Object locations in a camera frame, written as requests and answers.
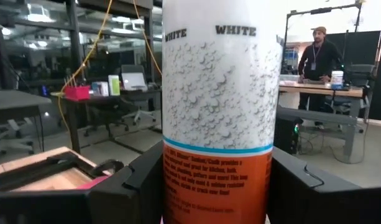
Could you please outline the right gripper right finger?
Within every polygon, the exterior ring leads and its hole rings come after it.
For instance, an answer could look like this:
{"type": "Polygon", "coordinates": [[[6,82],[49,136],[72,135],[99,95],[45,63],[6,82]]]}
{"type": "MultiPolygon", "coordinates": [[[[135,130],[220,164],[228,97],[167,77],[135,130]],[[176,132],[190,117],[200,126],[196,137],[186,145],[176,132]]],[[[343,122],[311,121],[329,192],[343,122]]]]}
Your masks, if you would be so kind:
{"type": "Polygon", "coordinates": [[[271,224],[381,224],[381,187],[363,188],[273,149],[271,224]]]}

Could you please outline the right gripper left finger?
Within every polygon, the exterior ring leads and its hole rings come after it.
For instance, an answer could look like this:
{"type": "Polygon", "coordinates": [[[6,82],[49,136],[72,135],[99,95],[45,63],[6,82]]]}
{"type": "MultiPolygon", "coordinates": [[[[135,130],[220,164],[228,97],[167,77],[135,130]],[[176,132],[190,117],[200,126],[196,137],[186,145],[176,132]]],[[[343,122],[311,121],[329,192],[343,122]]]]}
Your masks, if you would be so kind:
{"type": "Polygon", "coordinates": [[[160,224],[163,142],[90,190],[92,224],[160,224]]]}

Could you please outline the orange sealant tube with nozzle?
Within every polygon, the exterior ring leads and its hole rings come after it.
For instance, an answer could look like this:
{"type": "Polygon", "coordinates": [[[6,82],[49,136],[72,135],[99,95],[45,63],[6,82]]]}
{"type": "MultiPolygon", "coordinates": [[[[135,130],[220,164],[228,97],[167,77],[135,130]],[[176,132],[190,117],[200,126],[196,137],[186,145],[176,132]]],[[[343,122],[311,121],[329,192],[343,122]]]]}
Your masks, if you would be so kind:
{"type": "Polygon", "coordinates": [[[264,224],[282,61],[275,0],[163,0],[163,224],[264,224]]]}

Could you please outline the black table clamp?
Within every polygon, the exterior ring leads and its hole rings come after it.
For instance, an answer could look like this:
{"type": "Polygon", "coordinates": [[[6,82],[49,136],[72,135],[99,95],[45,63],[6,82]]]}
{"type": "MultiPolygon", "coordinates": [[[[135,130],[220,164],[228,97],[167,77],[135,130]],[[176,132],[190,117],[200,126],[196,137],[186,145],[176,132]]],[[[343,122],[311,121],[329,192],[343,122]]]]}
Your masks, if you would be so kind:
{"type": "Polygon", "coordinates": [[[124,164],[115,159],[108,159],[92,168],[90,175],[93,177],[110,176],[124,168],[124,164]]]}

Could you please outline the black computer tower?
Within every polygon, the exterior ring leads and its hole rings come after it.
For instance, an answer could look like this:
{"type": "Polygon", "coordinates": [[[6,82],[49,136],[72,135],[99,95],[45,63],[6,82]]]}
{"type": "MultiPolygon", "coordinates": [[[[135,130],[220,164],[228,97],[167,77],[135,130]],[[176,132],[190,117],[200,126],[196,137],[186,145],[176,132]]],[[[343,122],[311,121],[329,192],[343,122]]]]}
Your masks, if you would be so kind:
{"type": "Polygon", "coordinates": [[[277,118],[273,145],[291,155],[298,152],[301,118],[277,118]]]}

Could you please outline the grey office chair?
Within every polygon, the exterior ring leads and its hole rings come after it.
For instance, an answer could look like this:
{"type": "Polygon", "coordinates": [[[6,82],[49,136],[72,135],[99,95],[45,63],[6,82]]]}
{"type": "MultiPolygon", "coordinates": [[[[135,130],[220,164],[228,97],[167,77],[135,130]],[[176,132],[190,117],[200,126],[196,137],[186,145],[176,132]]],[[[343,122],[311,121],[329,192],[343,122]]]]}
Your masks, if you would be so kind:
{"type": "MultiPolygon", "coordinates": [[[[121,73],[129,73],[129,72],[143,73],[145,78],[144,68],[141,65],[122,65],[121,66],[121,73]]],[[[148,98],[148,96],[150,96],[150,94],[148,94],[149,92],[148,86],[147,86],[148,89],[146,91],[141,91],[141,90],[127,91],[124,89],[124,85],[122,81],[122,87],[123,87],[122,91],[124,92],[124,95],[125,95],[124,99],[132,103],[136,107],[136,111],[125,115],[125,118],[133,117],[133,125],[137,124],[137,122],[141,119],[142,115],[148,116],[149,118],[152,119],[152,122],[156,122],[155,113],[153,111],[142,109],[143,106],[149,105],[149,100],[152,99],[152,98],[148,98]]]]}

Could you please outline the black desk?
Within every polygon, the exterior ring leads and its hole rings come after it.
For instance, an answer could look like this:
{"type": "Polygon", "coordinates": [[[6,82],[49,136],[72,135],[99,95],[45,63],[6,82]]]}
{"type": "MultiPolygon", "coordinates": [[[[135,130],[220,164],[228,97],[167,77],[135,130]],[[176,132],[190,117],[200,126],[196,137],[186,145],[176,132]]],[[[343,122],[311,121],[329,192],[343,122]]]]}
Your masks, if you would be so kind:
{"type": "Polygon", "coordinates": [[[65,123],[65,126],[70,135],[71,148],[78,154],[81,154],[81,146],[80,140],[78,137],[78,127],[77,127],[77,117],[75,114],[76,105],[80,104],[104,104],[104,103],[112,103],[118,102],[118,100],[123,100],[125,97],[127,98],[141,98],[151,99],[152,97],[159,96],[160,102],[162,103],[162,90],[147,90],[147,91],[126,91],[122,90],[122,95],[120,96],[94,96],[88,95],[84,99],[79,99],[76,96],[71,96],[71,93],[65,93],[65,90],[71,91],[71,88],[65,87],[61,92],[53,92],[52,96],[57,97],[58,99],[58,108],[60,113],[62,114],[62,120],[65,123]]]}

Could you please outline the green and white box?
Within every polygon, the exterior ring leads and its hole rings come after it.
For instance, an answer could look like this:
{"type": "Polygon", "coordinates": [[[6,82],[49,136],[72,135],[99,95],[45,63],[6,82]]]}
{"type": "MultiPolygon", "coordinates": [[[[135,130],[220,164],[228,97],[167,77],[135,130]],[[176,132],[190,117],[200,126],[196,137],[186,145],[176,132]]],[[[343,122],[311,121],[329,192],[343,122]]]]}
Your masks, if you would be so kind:
{"type": "Polygon", "coordinates": [[[109,94],[111,96],[119,96],[121,93],[120,90],[120,79],[118,75],[109,75],[108,76],[108,85],[109,85],[109,94]]]}

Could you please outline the wooden top work table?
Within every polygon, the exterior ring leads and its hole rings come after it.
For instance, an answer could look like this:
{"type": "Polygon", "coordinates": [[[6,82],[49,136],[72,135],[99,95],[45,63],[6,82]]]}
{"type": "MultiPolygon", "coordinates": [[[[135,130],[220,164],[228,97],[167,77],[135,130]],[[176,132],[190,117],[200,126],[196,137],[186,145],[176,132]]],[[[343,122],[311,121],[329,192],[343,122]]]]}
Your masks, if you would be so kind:
{"type": "Polygon", "coordinates": [[[316,111],[305,111],[285,108],[284,111],[291,116],[304,118],[308,120],[316,120],[324,123],[341,124],[345,127],[344,133],[327,133],[333,138],[339,138],[345,140],[343,147],[343,155],[339,157],[339,160],[344,163],[351,163],[351,156],[353,152],[354,137],[356,134],[357,119],[360,110],[360,100],[363,96],[362,88],[351,87],[348,90],[333,90],[326,85],[313,85],[313,84],[301,84],[295,83],[293,85],[280,85],[280,91],[287,93],[310,93],[319,94],[331,97],[349,98],[351,102],[349,115],[341,115],[335,113],[324,113],[316,111]]]}

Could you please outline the white and blue box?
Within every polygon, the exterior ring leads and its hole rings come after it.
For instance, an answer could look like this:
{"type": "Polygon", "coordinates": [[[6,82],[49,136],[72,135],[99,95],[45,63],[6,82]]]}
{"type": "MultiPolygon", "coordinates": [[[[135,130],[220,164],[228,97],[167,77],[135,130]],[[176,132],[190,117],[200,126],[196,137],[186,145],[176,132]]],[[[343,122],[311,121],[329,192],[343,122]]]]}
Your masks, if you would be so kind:
{"type": "Polygon", "coordinates": [[[96,96],[109,96],[108,82],[93,82],[91,84],[93,95],[96,96]]]}

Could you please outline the white laptop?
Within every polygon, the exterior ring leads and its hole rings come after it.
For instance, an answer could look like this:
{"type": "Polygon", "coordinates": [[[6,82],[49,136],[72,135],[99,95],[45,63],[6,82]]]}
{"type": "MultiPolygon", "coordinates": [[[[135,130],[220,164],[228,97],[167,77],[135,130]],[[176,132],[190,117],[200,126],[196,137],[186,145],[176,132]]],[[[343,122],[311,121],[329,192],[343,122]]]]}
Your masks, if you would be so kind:
{"type": "Polygon", "coordinates": [[[141,90],[146,91],[147,84],[144,74],[140,72],[121,73],[124,89],[127,91],[141,90]]]}

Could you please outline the black office chair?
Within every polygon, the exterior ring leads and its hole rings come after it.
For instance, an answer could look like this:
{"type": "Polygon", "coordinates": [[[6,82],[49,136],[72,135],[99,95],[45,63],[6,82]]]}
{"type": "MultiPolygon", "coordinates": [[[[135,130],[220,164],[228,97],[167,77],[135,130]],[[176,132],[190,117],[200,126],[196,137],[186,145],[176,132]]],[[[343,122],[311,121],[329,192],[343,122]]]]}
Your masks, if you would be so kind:
{"type": "Polygon", "coordinates": [[[346,83],[361,87],[363,94],[360,103],[360,114],[366,119],[369,114],[371,97],[375,85],[376,66],[369,64],[352,64],[346,68],[346,83]]]}

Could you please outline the black partition panel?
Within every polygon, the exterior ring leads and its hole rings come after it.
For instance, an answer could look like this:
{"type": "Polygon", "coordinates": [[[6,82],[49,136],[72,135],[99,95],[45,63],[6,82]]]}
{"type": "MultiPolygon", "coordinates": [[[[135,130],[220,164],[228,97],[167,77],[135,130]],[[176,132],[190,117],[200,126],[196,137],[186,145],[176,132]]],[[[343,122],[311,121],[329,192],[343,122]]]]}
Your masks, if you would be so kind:
{"type": "Polygon", "coordinates": [[[377,75],[372,88],[372,102],[369,118],[381,120],[381,32],[349,32],[329,34],[327,39],[334,43],[342,54],[343,64],[346,68],[351,65],[375,63],[377,50],[380,49],[380,62],[377,75]]]}

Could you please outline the person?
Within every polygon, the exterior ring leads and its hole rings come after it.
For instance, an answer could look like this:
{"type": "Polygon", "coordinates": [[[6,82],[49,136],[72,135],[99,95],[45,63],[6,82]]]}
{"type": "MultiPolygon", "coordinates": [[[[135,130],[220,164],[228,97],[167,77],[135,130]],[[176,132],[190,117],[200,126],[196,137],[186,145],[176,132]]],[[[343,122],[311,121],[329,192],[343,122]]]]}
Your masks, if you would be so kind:
{"type": "MultiPolygon", "coordinates": [[[[319,26],[313,31],[314,41],[304,50],[298,64],[300,81],[330,82],[335,67],[342,64],[342,55],[337,47],[326,40],[326,28],[319,26]]],[[[325,95],[300,93],[298,109],[323,112],[325,95]]]]}

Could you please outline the black light stand frame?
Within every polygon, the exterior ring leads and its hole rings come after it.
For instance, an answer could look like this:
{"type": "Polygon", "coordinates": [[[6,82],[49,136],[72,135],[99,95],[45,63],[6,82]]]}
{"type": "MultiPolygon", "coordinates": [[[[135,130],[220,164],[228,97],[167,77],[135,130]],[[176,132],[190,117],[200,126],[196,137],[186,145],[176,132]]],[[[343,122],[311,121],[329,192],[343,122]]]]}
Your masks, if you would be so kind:
{"type": "Polygon", "coordinates": [[[302,16],[304,14],[311,14],[311,15],[325,14],[325,13],[329,13],[329,12],[336,10],[336,9],[342,10],[342,9],[346,9],[346,8],[356,7],[356,8],[358,8],[358,13],[357,13],[357,17],[356,17],[356,23],[354,24],[354,27],[355,27],[354,32],[357,32],[358,28],[359,28],[359,24],[360,24],[360,14],[361,14],[361,10],[362,10],[362,6],[363,6],[364,2],[365,2],[365,0],[354,0],[353,4],[347,4],[347,5],[342,5],[342,6],[321,7],[321,8],[317,8],[317,9],[311,9],[309,11],[297,11],[297,10],[290,11],[286,15],[285,35],[284,35],[283,50],[282,50],[281,72],[285,71],[285,65],[286,65],[286,63],[285,63],[285,50],[286,50],[286,46],[287,46],[288,23],[289,23],[289,19],[291,18],[291,16],[297,16],[297,15],[302,16]]]}

